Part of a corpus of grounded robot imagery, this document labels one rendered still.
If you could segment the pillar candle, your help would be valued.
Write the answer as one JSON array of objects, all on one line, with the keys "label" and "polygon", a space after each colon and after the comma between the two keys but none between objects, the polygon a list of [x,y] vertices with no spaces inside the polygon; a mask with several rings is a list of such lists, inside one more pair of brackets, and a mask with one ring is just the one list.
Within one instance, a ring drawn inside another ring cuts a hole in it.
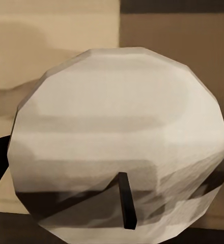
[{"label": "pillar candle", "polygon": [[224,183],[224,120],[187,66],[144,47],[89,49],[19,103],[15,195],[67,244],[159,244]]}]

